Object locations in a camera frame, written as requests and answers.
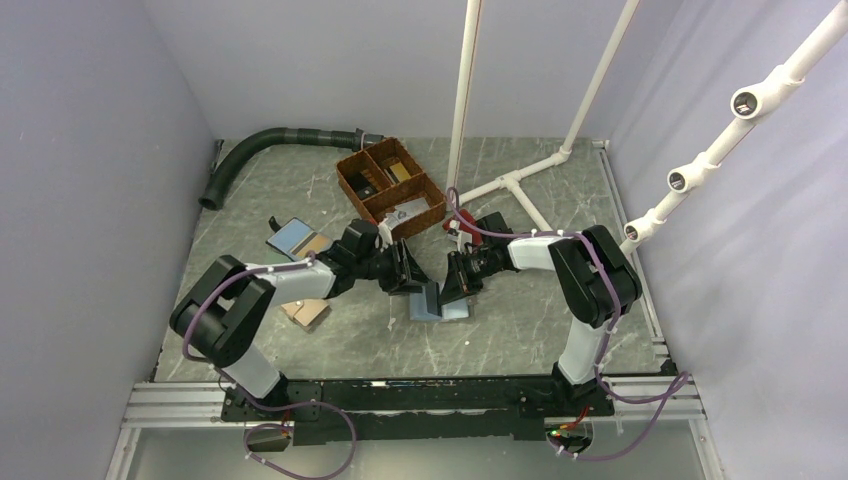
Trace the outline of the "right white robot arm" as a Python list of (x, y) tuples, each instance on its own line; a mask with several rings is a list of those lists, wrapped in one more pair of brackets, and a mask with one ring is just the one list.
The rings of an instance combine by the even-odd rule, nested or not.
[(604, 225), (575, 235), (517, 234), (495, 212), (477, 220), (472, 230), (481, 242), (448, 254), (438, 302), (445, 305), (476, 295), (486, 278), (504, 271), (555, 273), (574, 319), (555, 363), (564, 379), (552, 386), (551, 401), (564, 415), (578, 413), (589, 402), (586, 383), (593, 382), (600, 369), (603, 338), (642, 295), (633, 266)]

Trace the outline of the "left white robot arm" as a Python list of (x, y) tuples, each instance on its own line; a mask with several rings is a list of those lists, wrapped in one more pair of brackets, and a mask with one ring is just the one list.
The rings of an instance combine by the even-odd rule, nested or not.
[(258, 417), (272, 420), (289, 396), (287, 378), (254, 342), (266, 312), (335, 298), (359, 280), (376, 282), (388, 295), (414, 293), (430, 281), (404, 241), (385, 245), (376, 225), (355, 219), (328, 248), (300, 261), (253, 265), (219, 257), (177, 303), (169, 326), (182, 338), (186, 359), (225, 374), (247, 392)]

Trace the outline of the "grey leather card holder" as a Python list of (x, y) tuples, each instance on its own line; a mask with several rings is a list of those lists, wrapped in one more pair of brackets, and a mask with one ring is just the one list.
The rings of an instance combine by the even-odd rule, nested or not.
[(419, 322), (449, 322), (465, 320), (471, 317), (472, 309), (466, 299), (440, 304), (439, 293), (441, 285), (430, 281), (418, 291), (410, 293), (409, 317)]

